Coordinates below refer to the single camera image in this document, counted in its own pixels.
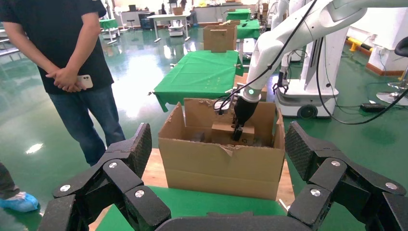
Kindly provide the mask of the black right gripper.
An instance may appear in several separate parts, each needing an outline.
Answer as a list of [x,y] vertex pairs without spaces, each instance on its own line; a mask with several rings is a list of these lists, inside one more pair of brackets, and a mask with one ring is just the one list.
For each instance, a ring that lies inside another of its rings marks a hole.
[[244,124],[254,114],[258,102],[249,102],[242,96],[239,96],[234,106],[234,131],[232,134],[232,140],[239,141],[243,133]]

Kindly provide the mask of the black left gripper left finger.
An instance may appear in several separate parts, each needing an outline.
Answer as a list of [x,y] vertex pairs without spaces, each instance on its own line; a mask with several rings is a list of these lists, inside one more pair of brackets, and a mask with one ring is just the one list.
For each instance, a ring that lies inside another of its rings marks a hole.
[[142,180],[151,151],[151,128],[142,123],[132,138],[111,144],[97,164],[55,188],[38,229],[87,231],[115,205],[132,229],[156,230],[171,211]]

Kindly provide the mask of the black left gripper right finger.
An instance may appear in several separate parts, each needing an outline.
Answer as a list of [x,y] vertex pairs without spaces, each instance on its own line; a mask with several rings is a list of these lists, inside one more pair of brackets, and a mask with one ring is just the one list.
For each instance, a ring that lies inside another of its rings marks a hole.
[[305,187],[288,216],[317,230],[334,203],[344,206],[368,231],[408,228],[406,189],[349,159],[332,142],[309,136],[297,123],[289,124],[285,151]]

